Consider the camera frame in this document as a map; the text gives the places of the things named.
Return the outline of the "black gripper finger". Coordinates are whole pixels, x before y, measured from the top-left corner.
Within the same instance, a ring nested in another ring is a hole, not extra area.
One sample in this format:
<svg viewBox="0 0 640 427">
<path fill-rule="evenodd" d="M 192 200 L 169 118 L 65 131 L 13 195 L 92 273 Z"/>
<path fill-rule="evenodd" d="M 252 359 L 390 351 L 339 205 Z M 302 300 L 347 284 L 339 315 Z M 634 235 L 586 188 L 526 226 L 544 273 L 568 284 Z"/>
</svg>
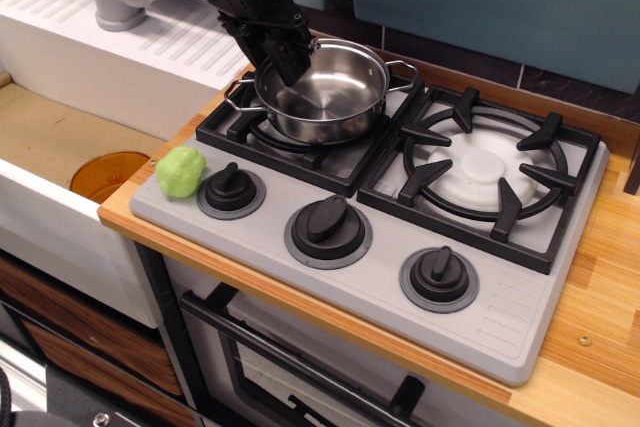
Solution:
<svg viewBox="0 0 640 427">
<path fill-rule="evenodd" d="M 218 20 L 254 66 L 260 66 L 278 52 L 280 31 L 273 15 L 241 18 L 219 14 Z"/>
<path fill-rule="evenodd" d="M 305 23 L 266 27 L 262 47 L 285 86 L 293 86 L 311 66 L 317 39 Z"/>
</svg>

